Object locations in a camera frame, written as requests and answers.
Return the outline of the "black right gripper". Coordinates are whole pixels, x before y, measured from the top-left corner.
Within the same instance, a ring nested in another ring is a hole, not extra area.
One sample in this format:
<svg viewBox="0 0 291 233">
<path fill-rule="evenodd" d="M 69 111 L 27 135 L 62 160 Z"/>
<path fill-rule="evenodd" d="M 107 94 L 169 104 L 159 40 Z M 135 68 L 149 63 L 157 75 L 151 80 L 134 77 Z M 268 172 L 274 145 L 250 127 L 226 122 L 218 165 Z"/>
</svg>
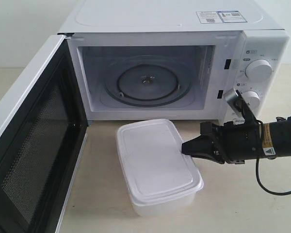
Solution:
<svg viewBox="0 0 291 233">
<path fill-rule="evenodd" d="M 245 160 L 265 158 L 262 148 L 264 127 L 261 121 L 223 126 L 211 122 L 200 125 L 200 136 L 182 143 L 181 152 L 192 158 L 218 164 L 244 164 Z"/>
</svg>

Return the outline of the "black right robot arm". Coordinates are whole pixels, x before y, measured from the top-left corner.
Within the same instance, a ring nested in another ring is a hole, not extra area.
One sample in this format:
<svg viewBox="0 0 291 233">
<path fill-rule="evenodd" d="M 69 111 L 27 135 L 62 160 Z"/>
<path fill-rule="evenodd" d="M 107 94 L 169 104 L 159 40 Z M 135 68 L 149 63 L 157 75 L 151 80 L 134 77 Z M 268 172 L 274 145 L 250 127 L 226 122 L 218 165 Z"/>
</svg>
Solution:
<svg viewBox="0 0 291 233">
<path fill-rule="evenodd" d="M 270 123 L 253 119 L 242 124 L 229 121 L 222 126 L 202 122 L 200 136 L 184 142 L 181 152 L 219 164 L 288 157 L 291 156 L 291 116 Z"/>
</svg>

